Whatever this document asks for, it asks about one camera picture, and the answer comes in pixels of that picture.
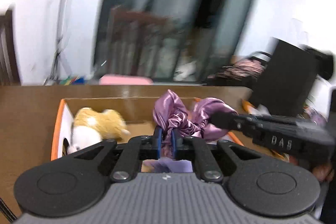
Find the person's right hand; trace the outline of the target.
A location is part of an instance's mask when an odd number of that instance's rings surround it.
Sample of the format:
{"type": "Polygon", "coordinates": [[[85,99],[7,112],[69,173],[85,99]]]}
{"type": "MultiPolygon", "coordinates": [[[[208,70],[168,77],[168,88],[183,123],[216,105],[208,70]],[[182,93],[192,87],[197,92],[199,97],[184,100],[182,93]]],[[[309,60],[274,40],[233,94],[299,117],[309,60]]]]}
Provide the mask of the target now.
{"type": "Polygon", "coordinates": [[[316,166],[312,170],[312,174],[317,178],[319,182],[324,182],[324,181],[332,181],[335,171],[333,169],[333,165],[330,163],[323,164],[316,166]]]}

